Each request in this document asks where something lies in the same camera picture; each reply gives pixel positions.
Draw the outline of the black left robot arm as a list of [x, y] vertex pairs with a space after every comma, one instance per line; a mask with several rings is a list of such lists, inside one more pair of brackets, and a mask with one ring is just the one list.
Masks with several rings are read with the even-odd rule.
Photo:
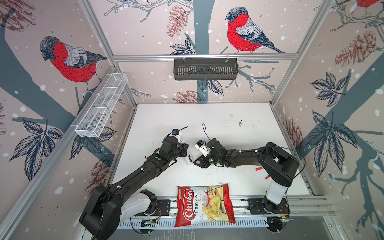
[[186, 158], [188, 148], [189, 145], [180, 143], [177, 137], [165, 137], [162, 146], [137, 170], [112, 185], [99, 186], [93, 191], [80, 216], [80, 224], [95, 240], [107, 240], [121, 221], [139, 213], [153, 213], [157, 197], [152, 192], [143, 190], [136, 198], [133, 194], [176, 163], [177, 158]]

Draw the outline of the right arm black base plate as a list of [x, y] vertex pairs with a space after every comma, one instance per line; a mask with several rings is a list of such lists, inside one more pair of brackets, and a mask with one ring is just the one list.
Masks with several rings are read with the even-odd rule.
[[286, 198], [274, 204], [267, 198], [248, 199], [248, 210], [252, 215], [289, 215], [291, 213]]

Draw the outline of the white remote control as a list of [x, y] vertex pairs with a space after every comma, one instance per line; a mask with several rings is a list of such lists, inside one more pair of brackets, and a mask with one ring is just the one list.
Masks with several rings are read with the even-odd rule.
[[197, 158], [198, 157], [194, 157], [191, 154], [191, 151], [189, 149], [187, 150], [187, 156], [185, 157], [185, 162], [186, 162], [187, 166], [194, 165], [194, 162], [197, 160]]

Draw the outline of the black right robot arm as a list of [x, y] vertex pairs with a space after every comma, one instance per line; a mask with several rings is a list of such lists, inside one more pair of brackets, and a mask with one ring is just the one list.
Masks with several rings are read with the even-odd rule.
[[203, 140], [195, 144], [202, 155], [194, 161], [194, 165], [207, 169], [209, 166], [236, 168], [241, 166], [258, 166], [263, 168], [272, 179], [269, 189], [263, 198], [262, 208], [268, 214], [276, 214], [278, 210], [287, 210], [283, 203], [288, 188], [297, 176], [299, 161], [282, 147], [267, 143], [264, 147], [252, 150], [226, 150], [219, 141]]

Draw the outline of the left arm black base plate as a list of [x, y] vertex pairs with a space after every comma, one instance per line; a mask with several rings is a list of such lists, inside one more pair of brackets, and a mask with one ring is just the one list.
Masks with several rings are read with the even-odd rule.
[[155, 200], [152, 201], [149, 207], [150, 216], [168, 216], [170, 214], [170, 200]]

